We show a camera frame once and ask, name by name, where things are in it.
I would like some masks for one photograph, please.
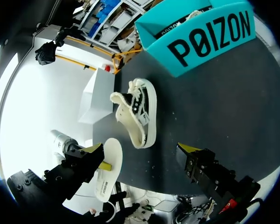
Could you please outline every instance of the metal cylinder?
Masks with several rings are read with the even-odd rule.
[[[50,131],[49,143],[53,151],[61,155],[64,155],[64,153],[69,151],[71,145],[78,145],[76,140],[57,130]]]

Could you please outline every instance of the shoe lace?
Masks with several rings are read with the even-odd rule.
[[[141,94],[141,91],[139,88],[140,87],[136,86],[134,82],[132,82],[132,81],[129,82],[129,89],[128,89],[127,93],[130,93],[133,96],[135,96],[137,101],[139,100],[140,94]]]

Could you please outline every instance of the table surface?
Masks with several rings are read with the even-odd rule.
[[[174,78],[141,52],[116,75],[115,91],[134,78],[155,87],[157,139],[135,149],[114,112],[93,127],[93,142],[116,138],[123,148],[118,181],[166,194],[201,194],[175,160],[177,142],[209,148],[219,162],[259,181],[280,165],[280,68],[255,39]]]

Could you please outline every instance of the shoe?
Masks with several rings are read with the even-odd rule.
[[[135,148],[148,148],[156,139],[157,96],[146,79],[129,82],[128,93],[114,92],[111,101],[118,104],[116,119],[127,129]]]

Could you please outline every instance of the white box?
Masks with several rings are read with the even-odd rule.
[[[101,38],[99,39],[102,43],[109,44],[117,35],[117,29],[114,27],[109,27],[104,33],[102,33]]]
[[[131,15],[126,11],[122,11],[120,15],[111,23],[112,27],[121,29],[132,19]]]
[[[94,124],[113,112],[110,95],[114,91],[115,75],[97,69],[85,87],[79,110],[78,122]]]

